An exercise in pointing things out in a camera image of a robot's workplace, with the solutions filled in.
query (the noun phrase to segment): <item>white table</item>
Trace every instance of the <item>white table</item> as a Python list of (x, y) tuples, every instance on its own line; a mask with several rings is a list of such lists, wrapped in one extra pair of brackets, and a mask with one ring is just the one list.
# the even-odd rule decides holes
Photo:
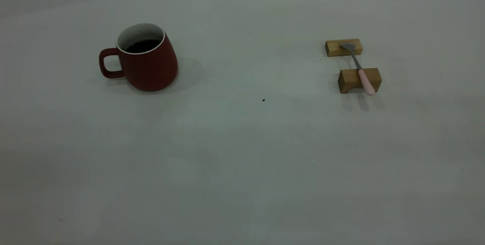
[[(483, 244), (483, 1), (0, 0), (0, 243)], [(99, 70), (139, 22), (164, 91)]]

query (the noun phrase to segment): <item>dark liquid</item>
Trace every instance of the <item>dark liquid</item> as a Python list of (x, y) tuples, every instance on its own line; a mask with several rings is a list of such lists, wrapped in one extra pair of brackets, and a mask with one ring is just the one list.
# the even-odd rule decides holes
[(161, 41), (153, 40), (153, 39), (147, 40), (147, 41), (140, 41), (131, 45), (129, 48), (126, 49), (126, 51), (129, 53), (144, 53), (158, 46), (160, 42)]

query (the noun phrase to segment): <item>spoon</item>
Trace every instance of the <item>spoon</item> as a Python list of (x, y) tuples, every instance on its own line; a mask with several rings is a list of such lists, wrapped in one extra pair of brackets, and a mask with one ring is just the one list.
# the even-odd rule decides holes
[(354, 53), (355, 45), (351, 43), (342, 43), (340, 46), (344, 49), (349, 50), (352, 53), (352, 58), (354, 59), (354, 63), (357, 66), (357, 73), (359, 74), (360, 82), (362, 82), (362, 86), (364, 86), (365, 93), (367, 93), (367, 95), (369, 96), (374, 96), (375, 95), (374, 87), (369, 82), (369, 79), (367, 79), (367, 76), (365, 75), (364, 70), (362, 70), (362, 67), (357, 61), (357, 58), (355, 58), (355, 53)]

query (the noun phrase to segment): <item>mug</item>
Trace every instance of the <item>mug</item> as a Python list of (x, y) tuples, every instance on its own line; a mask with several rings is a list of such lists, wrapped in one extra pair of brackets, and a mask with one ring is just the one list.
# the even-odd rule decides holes
[[(144, 52), (127, 52), (142, 41), (160, 41), (158, 46)], [(121, 70), (110, 72), (104, 66), (104, 57), (118, 55)], [(154, 24), (137, 24), (125, 29), (118, 36), (116, 48), (102, 50), (99, 67), (108, 79), (126, 77), (141, 91), (158, 91), (175, 79), (178, 71), (177, 57), (165, 31)]]

